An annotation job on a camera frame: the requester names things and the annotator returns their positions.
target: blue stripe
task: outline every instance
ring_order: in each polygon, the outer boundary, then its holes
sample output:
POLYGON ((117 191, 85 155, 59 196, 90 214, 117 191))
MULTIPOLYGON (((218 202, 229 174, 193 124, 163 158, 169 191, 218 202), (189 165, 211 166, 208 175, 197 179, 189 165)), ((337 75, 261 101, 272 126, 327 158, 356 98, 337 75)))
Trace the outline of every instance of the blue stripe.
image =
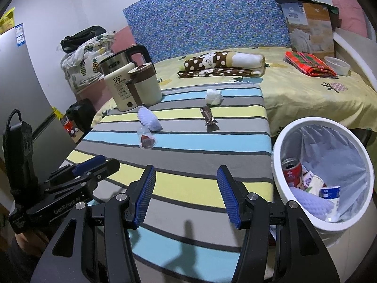
MULTIPOLYGON (((231 134, 154 134, 155 147, 180 150, 271 152, 271 139, 268 135, 231 134)), ((138 145, 136 133, 89 132, 84 140, 113 144, 138 145)))
POLYGON ((129 235, 134 254, 182 275, 230 282, 236 269, 239 253, 181 243, 141 227, 129 235))
MULTIPOLYGON (((189 99, 204 99, 205 91, 177 93, 173 95, 164 96, 161 102, 189 100, 189 99)), ((262 91, 259 88, 231 88, 222 89, 222 97, 235 97, 235 96, 262 96, 262 91)))

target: red soda can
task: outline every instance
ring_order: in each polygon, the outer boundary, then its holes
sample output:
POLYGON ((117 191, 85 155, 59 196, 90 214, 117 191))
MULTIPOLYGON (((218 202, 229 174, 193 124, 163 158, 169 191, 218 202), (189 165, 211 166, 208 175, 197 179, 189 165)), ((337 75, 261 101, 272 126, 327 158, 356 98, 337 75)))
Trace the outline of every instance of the red soda can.
POLYGON ((289 187, 304 189, 302 167, 298 158, 288 158, 282 161, 282 169, 289 187))

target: blue polka dot headboard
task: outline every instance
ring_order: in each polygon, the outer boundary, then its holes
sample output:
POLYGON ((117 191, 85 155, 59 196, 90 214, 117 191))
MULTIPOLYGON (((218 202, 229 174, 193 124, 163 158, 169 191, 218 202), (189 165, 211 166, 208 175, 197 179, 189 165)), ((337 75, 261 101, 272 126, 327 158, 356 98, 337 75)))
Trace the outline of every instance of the blue polka dot headboard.
POLYGON ((123 10, 153 62, 245 46, 290 46, 275 0, 140 0, 123 10))

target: white sponge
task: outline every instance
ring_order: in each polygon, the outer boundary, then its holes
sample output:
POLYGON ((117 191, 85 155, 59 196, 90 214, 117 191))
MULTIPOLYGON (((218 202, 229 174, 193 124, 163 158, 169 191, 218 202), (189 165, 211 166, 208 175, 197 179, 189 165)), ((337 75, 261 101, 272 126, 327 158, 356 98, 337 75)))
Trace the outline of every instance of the white sponge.
POLYGON ((140 123, 151 131, 160 131, 163 129, 161 123, 158 121, 157 116, 145 106, 139 108, 138 118, 140 123))
POLYGON ((318 219, 325 220, 326 214, 331 212, 333 207, 331 201, 315 196, 314 194, 310 194, 296 187, 290 187, 290 189, 302 207, 318 219))

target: white appliance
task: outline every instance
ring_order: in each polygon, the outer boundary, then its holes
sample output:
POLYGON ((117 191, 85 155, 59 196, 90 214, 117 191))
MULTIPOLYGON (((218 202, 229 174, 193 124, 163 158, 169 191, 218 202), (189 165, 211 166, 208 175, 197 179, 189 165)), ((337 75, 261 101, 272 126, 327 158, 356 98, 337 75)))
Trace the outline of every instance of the white appliance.
MULTIPOLYGON (((28 47, 17 45, 16 31, 10 29, 0 35, 0 157, 2 134, 9 114, 18 108, 22 120, 31 125, 33 136, 33 163, 39 182, 59 168, 75 143, 53 114, 35 74, 28 47)), ((14 116, 11 125, 18 122, 14 116)))

